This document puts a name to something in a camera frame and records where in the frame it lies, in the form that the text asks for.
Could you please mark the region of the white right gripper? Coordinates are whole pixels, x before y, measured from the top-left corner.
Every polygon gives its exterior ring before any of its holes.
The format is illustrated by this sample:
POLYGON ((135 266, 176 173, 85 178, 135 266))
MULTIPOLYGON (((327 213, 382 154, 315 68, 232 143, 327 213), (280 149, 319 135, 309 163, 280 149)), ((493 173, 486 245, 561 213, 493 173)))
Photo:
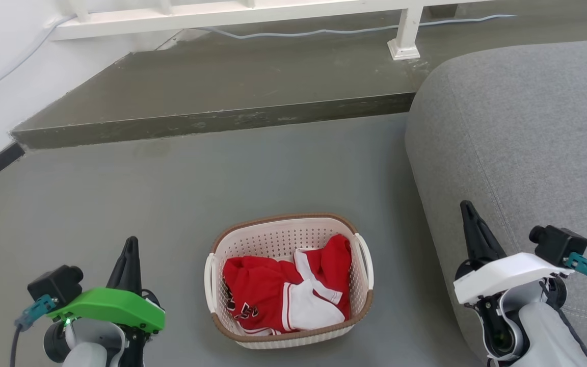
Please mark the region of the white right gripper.
POLYGON ((460 209, 468 258, 460 265, 460 274, 466 275, 453 282, 459 304, 473 304, 480 297, 491 297, 543 277, 568 276, 575 272, 531 253, 507 256, 473 204, 463 200, 460 209))

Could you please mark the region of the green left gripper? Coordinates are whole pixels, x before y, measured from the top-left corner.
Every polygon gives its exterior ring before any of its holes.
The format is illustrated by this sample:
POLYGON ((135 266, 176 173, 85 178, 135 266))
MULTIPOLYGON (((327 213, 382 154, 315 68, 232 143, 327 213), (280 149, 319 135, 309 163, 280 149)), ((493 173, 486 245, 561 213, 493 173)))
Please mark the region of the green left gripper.
POLYGON ((77 318, 94 319, 139 328, 146 333, 160 332, 165 328, 166 312, 153 302, 137 295, 142 294, 137 237, 131 236, 125 240, 105 286, 107 288, 92 288, 83 292, 67 306, 59 306, 58 309, 49 312, 47 317, 63 321, 73 321, 77 318), (126 274, 130 258, 131 284, 126 274))

